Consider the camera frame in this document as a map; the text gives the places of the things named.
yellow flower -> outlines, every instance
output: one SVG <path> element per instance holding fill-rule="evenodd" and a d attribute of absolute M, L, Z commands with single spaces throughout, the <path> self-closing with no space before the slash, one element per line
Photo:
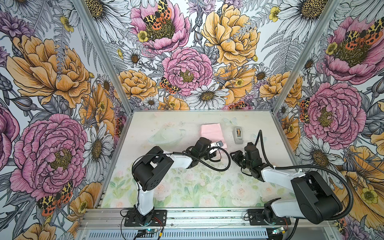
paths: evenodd
<path fill-rule="evenodd" d="M 22 96 L 44 96 L 41 104 L 46 104 L 55 95 L 66 99 L 70 108 L 75 108 L 81 99 L 91 93 L 89 72 L 74 49 L 66 47 L 61 80 L 57 79 L 56 48 L 52 39 L 42 42 L 39 38 L 23 35 L 13 38 L 14 46 L 23 57 L 7 58 L 7 70 L 15 84 L 20 87 Z"/>
<path fill-rule="evenodd" d="M 278 96 L 283 89 L 286 81 L 288 80 L 288 76 L 290 71 L 285 72 L 284 74 L 278 73 L 276 75 L 272 75 L 270 78 L 267 78 L 268 84 L 264 84 L 260 87 L 260 97 L 268 99 L 273 98 L 274 96 Z M 301 95 L 301 85 L 303 84 L 303 78 L 298 77 L 293 87 L 291 88 L 288 96 L 285 98 L 285 102 L 289 107 L 293 108 L 296 104 L 299 103 L 299 99 L 302 97 Z"/>
<path fill-rule="evenodd" d="M 122 51 L 120 49 L 118 49 L 118 55 L 119 55 L 119 58 L 123 59 L 123 54 L 122 54 Z"/>
<path fill-rule="evenodd" d="M 337 43 L 336 42 L 333 42 L 333 43 L 330 43 L 327 47 L 327 49 L 325 50 L 325 53 L 328 54 L 328 55 L 332 55 L 333 52 L 337 49 Z"/>
<path fill-rule="evenodd" d="M 102 85 L 97 84 L 97 88 L 93 89 L 92 97 L 86 97 L 79 109 L 79 117 L 81 123 L 86 126 L 96 123 L 96 129 L 100 126 L 101 122 L 107 125 L 107 130 L 114 136 L 115 131 L 115 117 L 113 112 L 113 103 L 107 97 L 109 94 L 107 90 L 103 89 Z"/>
<path fill-rule="evenodd" d="M 159 102 L 157 109 L 189 110 L 189 107 L 183 99 L 169 96 L 168 98 L 164 98 L 163 103 Z"/>
<path fill-rule="evenodd" d="M 74 31 L 73 26 L 70 25 L 68 18 L 61 16 L 60 22 L 64 25 L 65 30 L 70 31 L 70 32 Z"/>
<path fill-rule="evenodd" d="M 368 204 L 376 204 L 378 202 L 378 195 L 375 190 L 369 190 L 368 188 L 363 188 L 360 195 L 361 199 Z"/>
<path fill-rule="evenodd" d="M 282 120 L 281 126 L 292 150 L 295 151 L 300 142 L 299 120 L 294 119 L 293 116 L 291 118 L 286 117 Z"/>
<path fill-rule="evenodd" d="M 246 92 L 252 90 L 252 81 L 255 77 L 255 68 L 241 67 L 238 69 L 237 66 L 229 64 L 225 67 L 221 67 L 215 73 L 215 76 L 224 82 L 222 89 L 229 89 L 229 95 L 225 96 L 225 104 L 235 103 L 245 96 Z"/>
<path fill-rule="evenodd" d="M 85 185 L 80 191 L 78 197 L 76 197 L 70 204 L 70 209 L 73 213 L 67 216 L 67 219 L 71 222 L 81 219 L 87 209 L 92 209 L 95 204 L 96 198 L 101 190 L 101 183 L 92 182 Z"/>
<path fill-rule="evenodd" d="M 148 33 L 146 31 L 140 31 L 137 34 L 137 37 L 139 38 L 139 41 L 142 43 L 145 43 L 146 41 L 148 41 Z"/>
<path fill-rule="evenodd" d="M 32 224 L 25 232 L 18 235 L 14 240 L 55 240 L 56 227 L 49 223 L 42 227 L 39 223 Z"/>
<path fill-rule="evenodd" d="M 209 41 L 205 45 L 217 46 L 219 63 L 242 66 L 248 62 L 247 59 L 251 59 L 255 55 L 260 37 L 256 26 L 248 29 L 247 32 L 244 31 L 242 36 L 234 36 L 244 28 L 249 28 L 251 24 L 249 17 L 240 14 L 238 8 L 234 8 L 233 5 L 228 7 L 228 4 L 225 4 L 222 7 L 221 16 L 211 12 L 203 25 L 201 34 Z"/>
<path fill-rule="evenodd" d="M 270 11 L 270 14 L 269 14 L 269 20 L 272 20 L 272 22 L 276 22 L 277 20 L 279 20 L 279 18 L 277 17 L 277 14 L 279 12 L 281 12 L 279 7 L 271 8 L 271 11 Z"/>
<path fill-rule="evenodd" d="M 384 162 L 368 147 L 349 146 L 344 155 L 348 170 L 341 170 L 353 193 L 353 207 L 349 215 L 361 221 L 366 215 L 365 225 L 377 229 L 384 222 Z M 346 206 L 347 190 L 335 186 L 335 194 Z"/>
<path fill-rule="evenodd" d="M 122 71 L 118 78 L 128 99 L 133 96 L 144 100 L 144 98 L 155 96 L 158 93 L 156 82 L 140 71 Z M 114 95 L 116 98 L 119 97 L 116 89 Z"/>

black cable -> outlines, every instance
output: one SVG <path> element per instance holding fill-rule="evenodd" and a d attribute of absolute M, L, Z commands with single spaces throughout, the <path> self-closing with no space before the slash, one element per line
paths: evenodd
<path fill-rule="evenodd" d="M 192 156 L 192 155 L 190 155 L 189 153 L 187 153 L 187 152 L 185 152 L 185 151 L 184 151 L 184 152 L 173 152 L 173 153 L 171 153 L 171 154 L 188 156 L 188 157 L 190 157 L 190 158 L 192 158 L 192 159 L 198 160 L 199 162 L 201 162 L 201 163 L 204 164 L 205 166 L 209 167 L 209 168 L 212 169 L 212 170 L 218 171 L 218 172 L 223 172 L 223 171 L 228 170 L 229 166 L 231 166 L 231 156 L 229 156 L 229 153 L 228 153 L 225 149 L 223 149 L 223 148 L 221 148 L 221 147 L 211 147 L 210 149 L 208 149 L 207 155 L 209 154 L 209 151 L 212 150 L 212 149 L 219 149 L 219 150 L 222 150 L 222 151 L 227 155 L 227 157 L 228 157 L 228 165 L 227 165 L 225 168 L 223 168 L 223 169 L 218 169 L 218 168 L 212 167 L 211 165 L 205 163 L 203 160 L 201 160 L 201 159 L 199 159 L 199 158 L 197 158 L 197 157 L 195 157 L 195 156 Z"/>
<path fill-rule="evenodd" d="M 344 211 L 342 211 L 341 213 L 336 214 L 336 215 L 328 218 L 327 219 L 328 221 L 329 220 L 337 220 L 337 219 L 343 218 L 352 210 L 352 206 L 353 206 L 353 193 L 352 193 L 351 188 L 348 186 L 347 182 L 341 176 L 339 176 L 337 173 L 335 173 L 334 171 L 332 171 L 332 170 L 330 170 L 330 169 L 328 169 L 326 167 L 315 166 L 315 165 L 296 165 L 296 166 L 289 166 L 289 167 L 273 167 L 273 165 L 268 161 L 268 159 L 266 157 L 266 154 L 265 154 L 264 143 L 263 143 L 263 132 L 261 130 L 259 131 L 259 134 L 257 135 L 257 139 L 259 139 L 259 136 L 260 136 L 260 143 L 261 143 L 261 146 L 262 146 L 262 152 L 263 152 L 264 159 L 265 159 L 266 163 L 271 168 L 274 168 L 274 169 L 277 169 L 277 170 L 288 170 L 288 169 L 296 169 L 296 168 L 315 168 L 315 169 L 320 169 L 320 170 L 326 171 L 327 173 L 330 173 L 330 174 L 334 175 L 345 186 L 345 188 L 346 188 L 346 190 L 348 192 L 348 205 L 344 209 Z"/>
<path fill-rule="evenodd" d="M 292 232 L 289 234 L 289 236 L 285 240 L 291 240 L 291 238 L 293 237 L 293 235 L 294 235 L 294 233 L 296 231 L 296 228 L 297 228 L 298 224 L 299 224 L 299 219 L 297 218 L 295 220 L 295 225 L 293 226 Z"/>
<path fill-rule="evenodd" d="M 242 172 L 242 174 L 245 174 L 245 175 L 247 175 L 247 176 L 250 176 L 250 177 L 252 177 L 252 175 L 251 175 L 251 174 L 247 174 L 247 173 L 243 172 L 243 168 L 242 168 L 242 167 L 240 168 L 240 171 Z"/>

flower bud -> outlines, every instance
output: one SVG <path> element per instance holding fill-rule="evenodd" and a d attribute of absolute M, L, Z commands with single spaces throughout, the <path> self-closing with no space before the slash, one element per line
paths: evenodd
<path fill-rule="evenodd" d="M 32 99 L 28 97 L 18 97 L 10 99 L 18 108 L 23 111 L 36 110 L 37 106 L 32 102 Z"/>

daisy center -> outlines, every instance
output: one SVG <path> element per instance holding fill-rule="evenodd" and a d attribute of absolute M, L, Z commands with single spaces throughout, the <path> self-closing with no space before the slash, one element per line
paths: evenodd
<path fill-rule="evenodd" d="M 51 162 L 50 165 L 52 168 L 57 169 L 58 167 L 62 167 L 63 169 L 67 169 L 68 165 L 71 163 L 72 154 L 68 149 L 63 149 L 61 151 L 57 151 L 55 154 L 55 161 Z"/>
<path fill-rule="evenodd" d="M 367 57 L 370 45 L 363 44 L 356 47 L 354 50 L 347 50 L 345 45 L 346 41 L 342 41 L 334 51 L 334 57 L 339 58 L 341 61 L 346 61 L 349 67 L 356 66 L 364 61 Z"/>
<path fill-rule="evenodd" d="M 312 66 L 313 66 L 313 61 L 312 61 L 312 60 L 308 60 L 308 61 L 305 63 L 305 65 L 304 65 L 304 67 L 305 67 L 306 69 L 311 68 Z"/>
<path fill-rule="evenodd" d="M 325 107 L 323 107 L 320 112 L 321 112 L 321 115 L 318 118 L 320 124 L 323 127 L 329 127 L 332 123 L 332 119 L 331 119 L 332 112 L 327 112 Z"/>
<path fill-rule="evenodd" d="M 133 63 L 138 63 L 139 57 L 137 55 L 132 55 L 131 60 Z"/>
<path fill-rule="evenodd" d="M 213 92 L 206 92 L 206 93 L 201 94 L 200 98 L 203 101 L 208 101 L 208 100 L 213 99 L 214 96 L 215 96 L 215 94 Z"/>
<path fill-rule="evenodd" d="M 101 155 L 101 141 L 97 139 L 92 147 L 92 157 L 98 159 Z"/>
<path fill-rule="evenodd" d="M 79 213 L 84 214 L 87 208 L 88 208 L 88 202 L 87 201 L 81 202 L 79 207 Z"/>
<path fill-rule="evenodd" d="M 85 0 L 85 3 L 93 18 L 100 17 L 103 14 L 103 5 L 98 0 Z"/>
<path fill-rule="evenodd" d="M 257 75 L 256 75 L 256 78 L 257 78 L 257 80 L 261 80 L 261 79 L 265 78 L 265 73 L 259 73 L 259 74 L 257 74 Z"/>
<path fill-rule="evenodd" d="M 172 24 L 172 20 L 164 20 L 166 23 L 162 23 L 161 29 L 154 30 L 151 26 L 147 26 L 146 32 L 147 37 L 155 41 L 156 39 L 169 38 L 172 39 L 173 34 L 175 33 L 175 26 Z"/>
<path fill-rule="evenodd" d="M 105 90 L 109 91 L 109 82 L 108 81 L 104 81 L 103 87 L 104 87 Z"/>
<path fill-rule="evenodd" d="M 313 159 L 315 163 L 321 167 L 326 167 L 328 165 L 328 158 L 320 150 L 313 151 Z"/>
<path fill-rule="evenodd" d="M 318 18 L 327 2 L 328 0 L 307 0 L 301 7 L 301 14 L 310 19 Z"/>
<path fill-rule="evenodd" d="M 180 77 L 182 77 L 183 78 L 183 82 L 185 82 L 185 83 L 190 83 L 190 82 L 192 82 L 193 81 L 193 77 L 194 77 L 194 75 L 193 75 L 193 73 L 190 73 L 190 71 L 185 71 L 185 73 L 183 73 L 182 71 L 180 71 Z"/>

pink peony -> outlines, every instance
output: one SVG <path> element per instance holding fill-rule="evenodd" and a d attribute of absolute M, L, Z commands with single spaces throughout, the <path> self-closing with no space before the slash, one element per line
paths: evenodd
<path fill-rule="evenodd" d="M 181 89 L 180 95 L 189 96 L 191 91 L 212 81 L 211 61 L 205 54 L 193 48 L 179 48 L 171 57 L 163 60 L 164 77 Z"/>
<path fill-rule="evenodd" d="M 36 121 L 15 144 L 16 168 L 11 189 L 31 193 L 37 200 L 60 192 L 69 181 L 77 187 L 85 175 L 83 164 L 87 133 L 65 114 Z"/>
<path fill-rule="evenodd" d="M 0 170 L 8 162 L 12 152 L 12 142 L 19 132 L 20 127 L 16 118 L 6 108 L 0 106 Z"/>
<path fill-rule="evenodd" d="M 349 81 L 358 85 L 366 82 L 384 68 L 384 37 L 373 45 L 360 45 L 349 51 L 345 48 L 346 32 L 355 30 L 362 32 L 368 29 L 374 21 L 365 23 L 347 17 L 334 31 L 334 36 L 328 38 L 328 53 L 322 63 L 327 76 L 332 75 L 336 80 Z"/>
<path fill-rule="evenodd" d="M 366 114 L 361 96 L 347 83 L 322 83 L 310 97 L 309 124 L 304 124 L 308 137 L 315 135 L 329 142 L 332 149 L 349 146 L 365 125 Z"/>
<path fill-rule="evenodd" d="M 171 38 L 163 37 L 155 39 L 154 41 L 149 39 L 148 41 L 143 42 L 143 45 L 151 54 L 161 54 L 163 52 L 174 51 L 178 47 L 185 46 L 189 39 L 189 18 L 184 18 L 184 15 L 180 13 L 180 9 L 177 4 L 173 6 L 170 1 L 167 2 L 168 7 L 172 10 L 171 24 L 174 26 L 175 30 Z M 140 6 L 139 8 L 132 8 L 131 25 L 133 28 L 131 28 L 131 32 L 133 34 L 138 34 L 140 31 L 146 31 L 147 25 L 144 23 L 143 18 L 149 15 L 155 15 L 156 11 L 157 3 L 154 7 L 148 5 L 147 8 L 144 8 L 143 6 Z"/>

